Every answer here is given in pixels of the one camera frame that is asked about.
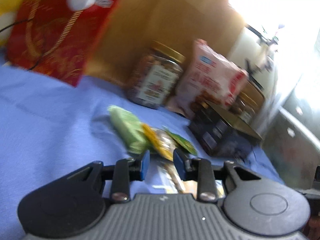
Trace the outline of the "green clear nut packet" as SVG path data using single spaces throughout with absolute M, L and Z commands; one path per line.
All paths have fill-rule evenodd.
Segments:
M 197 151 L 191 142 L 176 133 L 172 133 L 167 128 L 164 130 L 178 144 L 178 146 L 184 149 L 185 152 L 197 156 Z

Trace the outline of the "light green snack packet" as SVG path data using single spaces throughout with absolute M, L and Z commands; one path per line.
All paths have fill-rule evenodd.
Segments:
M 125 143 L 127 150 L 132 154 L 144 153 L 148 149 L 149 143 L 138 117 L 116 105 L 109 106 L 108 112 L 111 124 Z

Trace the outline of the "yellow clear nut packet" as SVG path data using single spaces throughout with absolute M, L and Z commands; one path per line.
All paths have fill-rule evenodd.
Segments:
M 168 133 L 162 129 L 151 128 L 142 123 L 143 133 L 150 141 L 153 149 L 163 158 L 173 162 L 174 150 L 177 148 L 176 142 Z

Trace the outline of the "dark sheep-print tin box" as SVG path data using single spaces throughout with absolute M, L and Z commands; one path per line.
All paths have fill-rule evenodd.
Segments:
M 262 141 L 242 119 L 209 101 L 202 104 L 188 128 L 212 157 L 246 158 Z

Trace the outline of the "blue tablecloth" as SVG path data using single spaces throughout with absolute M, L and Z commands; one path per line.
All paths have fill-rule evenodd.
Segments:
M 1 239 L 23 239 L 20 200 L 95 160 L 127 157 L 107 108 L 117 105 L 153 127 L 196 142 L 188 120 L 165 109 L 137 106 L 110 83 L 84 77 L 76 88 L 44 75 L 1 66 Z M 146 180 L 132 185 L 133 201 L 115 206 L 83 239 L 249 239 L 215 207 L 188 195 L 166 195 L 153 160 Z

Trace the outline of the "pink snack bag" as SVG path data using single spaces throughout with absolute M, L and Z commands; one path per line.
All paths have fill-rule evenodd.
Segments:
M 193 58 L 166 108 L 191 119 L 205 101 L 229 109 L 248 81 L 248 72 L 208 46 L 194 41 Z

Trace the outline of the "nut jar gold lid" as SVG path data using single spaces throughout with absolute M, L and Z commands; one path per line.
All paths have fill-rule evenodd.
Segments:
M 179 52 L 152 41 L 129 78 L 127 98 L 138 105 L 158 109 L 183 74 L 184 61 Z

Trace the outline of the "red gift box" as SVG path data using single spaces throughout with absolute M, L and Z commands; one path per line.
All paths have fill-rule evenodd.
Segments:
M 118 0 L 23 0 L 6 45 L 14 65 L 77 86 Z

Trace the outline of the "yellow plush toy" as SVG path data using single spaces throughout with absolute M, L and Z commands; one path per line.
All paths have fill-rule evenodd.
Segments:
M 1 0 L 1 47 L 4 47 L 10 36 L 13 24 L 16 20 L 17 12 L 22 4 L 23 0 Z

